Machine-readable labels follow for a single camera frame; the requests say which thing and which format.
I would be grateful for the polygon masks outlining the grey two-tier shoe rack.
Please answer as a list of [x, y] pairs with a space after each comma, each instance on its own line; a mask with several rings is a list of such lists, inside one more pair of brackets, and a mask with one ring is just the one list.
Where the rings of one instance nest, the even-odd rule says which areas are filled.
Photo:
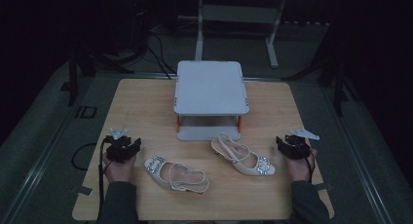
[[249, 112], [241, 65], [236, 61], [178, 62], [173, 110], [177, 138], [210, 141], [220, 133], [241, 138]]

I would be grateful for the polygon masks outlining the dark equipment rack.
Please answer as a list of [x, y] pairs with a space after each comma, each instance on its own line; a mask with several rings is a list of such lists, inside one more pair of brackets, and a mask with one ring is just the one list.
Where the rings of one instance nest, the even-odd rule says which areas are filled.
[[131, 39], [129, 45], [134, 51], [142, 50], [147, 44], [148, 0], [131, 0]]

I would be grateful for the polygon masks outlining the black stand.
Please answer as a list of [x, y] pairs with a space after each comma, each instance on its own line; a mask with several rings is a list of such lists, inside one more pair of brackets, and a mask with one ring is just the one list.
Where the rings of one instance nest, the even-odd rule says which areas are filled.
[[319, 84], [328, 87], [334, 84], [333, 107], [339, 117], [343, 116], [342, 102], [346, 99], [343, 91], [345, 85], [345, 66], [343, 63], [325, 68], [320, 77]]
[[78, 67], [75, 50], [69, 53], [68, 66], [68, 81], [61, 85], [60, 90], [69, 93], [68, 106], [72, 106], [78, 96]]

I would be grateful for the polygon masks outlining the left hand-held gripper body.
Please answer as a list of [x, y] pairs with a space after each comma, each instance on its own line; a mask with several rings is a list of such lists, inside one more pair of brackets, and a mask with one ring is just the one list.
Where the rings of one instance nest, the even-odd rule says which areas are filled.
[[107, 158], [110, 161], [123, 164], [135, 155], [130, 148], [131, 139], [127, 136], [128, 131], [115, 129], [110, 129], [109, 131], [114, 141], [106, 150]]

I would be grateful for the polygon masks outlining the white metal stand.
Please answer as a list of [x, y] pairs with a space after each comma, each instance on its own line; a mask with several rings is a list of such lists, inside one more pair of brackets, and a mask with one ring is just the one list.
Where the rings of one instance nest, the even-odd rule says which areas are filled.
[[218, 20], [230, 22], [250, 22], [266, 23], [272, 25], [272, 31], [265, 38], [265, 45], [270, 65], [273, 68], [279, 67], [278, 58], [275, 51], [275, 39], [286, 0], [280, 0], [277, 8], [247, 7], [231, 5], [211, 5], [205, 4], [204, 0], [198, 2], [198, 36], [195, 49], [195, 60], [203, 59], [205, 20]]

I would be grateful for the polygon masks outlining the person's right hand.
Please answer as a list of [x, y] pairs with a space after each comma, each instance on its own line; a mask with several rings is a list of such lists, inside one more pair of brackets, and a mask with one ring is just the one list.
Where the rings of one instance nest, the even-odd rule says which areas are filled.
[[311, 149], [310, 156], [306, 159], [291, 160], [285, 158], [287, 171], [291, 181], [312, 181], [317, 153], [318, 151], [316, 149]]

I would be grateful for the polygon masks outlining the metal floor rail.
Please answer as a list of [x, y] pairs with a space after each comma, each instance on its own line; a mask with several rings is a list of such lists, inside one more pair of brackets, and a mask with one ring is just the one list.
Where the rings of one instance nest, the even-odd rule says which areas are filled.
[[84, 224], [76, 193], [99, 141], [116, 82], [81, 82], [68, 106], [60, 81], [47, 84], [0, 147], [0, 224]]
[[323, 95], [324, 100], [328, 105], [328, 109], [331, 114], [334, 116], [335, 122], [338, 125], [339, 131], [344, 136], [344, 143], [346, 147], [346, 151], [350, 157], [352, 162], [353, 168], [357, 173], [358, 180], [362, 186], [364, 194], [366, 195], [367, 200], [372, 207], [372, 210], [376, 216], [378, 224], [394, 224], [393, 219], [390, 216], [390, 213], [385, 206], [382, 196], [378, 190], [376, 183], [374, 182], [372, 176], [370, 175], [362, 156], [360, 155], [359, 151], [357, 150], [356, 142], [354, 141], [349, 129], [343, 120], [340, 117], [334, 107], [333, 100], [334, 97], [328, 90], [328, 88], [322, 88], [321, 93]]

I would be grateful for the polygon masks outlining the person's left hand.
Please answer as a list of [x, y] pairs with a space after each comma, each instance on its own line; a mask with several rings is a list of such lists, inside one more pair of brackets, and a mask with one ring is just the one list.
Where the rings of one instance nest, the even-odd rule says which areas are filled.
[[103, 154], [102, 158], [105, 164], [104, 175], [109, 182], [132, 182], [133, 179], [133, 167], [136, 160], [136, 156], [131, 157], [123, 164], [112, 162], [107, 158], [107, 154]]

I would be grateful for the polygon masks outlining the beige jewelled slingback shoe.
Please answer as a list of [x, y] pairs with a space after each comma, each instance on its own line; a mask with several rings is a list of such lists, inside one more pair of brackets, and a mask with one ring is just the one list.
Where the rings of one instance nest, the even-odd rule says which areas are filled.
[[144, 162], [146, 171], [164, 188], [178, 192], [204, 193], [209, 187], [206, 174], [181, 163], [172, 163], [156, 156]]
[[247, 145], [238, 143], [226, 132], [214, 138], [211, 147], [241, 174], [269, 176], [276, 173], [276, 168], [267, 157], [255, 154]]

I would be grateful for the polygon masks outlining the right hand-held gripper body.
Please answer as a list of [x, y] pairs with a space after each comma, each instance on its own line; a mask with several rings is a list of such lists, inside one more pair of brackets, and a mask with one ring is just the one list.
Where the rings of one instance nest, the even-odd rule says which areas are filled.
[[311, 149], [305, 144], [305, 138], [319, 140], [319, 136], [304, 128], [291, 130], [290, 135], [284, 139], [287, 142], [287, 157], [291, 160], [306, 159], [310, 156]]

